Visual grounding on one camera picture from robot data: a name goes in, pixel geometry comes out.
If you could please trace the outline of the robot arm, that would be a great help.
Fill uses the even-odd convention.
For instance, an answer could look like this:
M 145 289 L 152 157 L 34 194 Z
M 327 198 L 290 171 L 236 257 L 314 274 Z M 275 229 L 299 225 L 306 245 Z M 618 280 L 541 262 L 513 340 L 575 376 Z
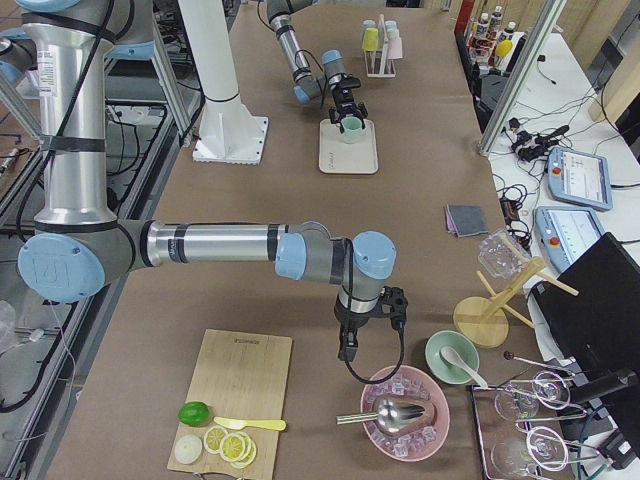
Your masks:
M 70 304 L 142 268 L 196 261 L 269 261 L 279 276 L 333 284 L 338 356 L 351 362 L 358 330 L 388 319 L 403 332 L 407 301 L 388 285 L 393 242 L 367 231 L 332 236 L 318 222 L 163 223 L 154 216 L 186 141 L 173 113 L 132 167 L 107 158 L 105 61 L 126 50 L 153 56 L 158 26 L 149 1 L 24 1 L 22 26 L 36 49 L 39 179 L 44 204 L 17 270 L 42 298 Z
M 269 25 L 292 70 L 294 94 L 300 103 L 308 104 L 330 92 L 334 101 L 334 106 L 329 108 L 330 123 L 344 133 L 346 118 L 353 117 L 356 119 L 356 126 L 364 130 L 368 111 L 353 95 L 353 90 L 361 87 L 361 81 L 346 71 L 341 53 L 338 50 L 326 51 L 320 66 L 322 74 L 315 77 L 306 58 L 308 51 L 299 45 L 296 38 L 291 16 L 312 4 L 313 1 L 305 0 L 266 2 Z

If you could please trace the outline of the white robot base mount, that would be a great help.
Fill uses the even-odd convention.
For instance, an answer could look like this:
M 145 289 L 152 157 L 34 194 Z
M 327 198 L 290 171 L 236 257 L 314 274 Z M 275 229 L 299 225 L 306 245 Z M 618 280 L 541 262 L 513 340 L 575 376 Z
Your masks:
M 242 102 L 223 5 L 198 0 L 178 4 L 205 100 L 193 159 L 257 165 L 268 119 L 252 115 Z

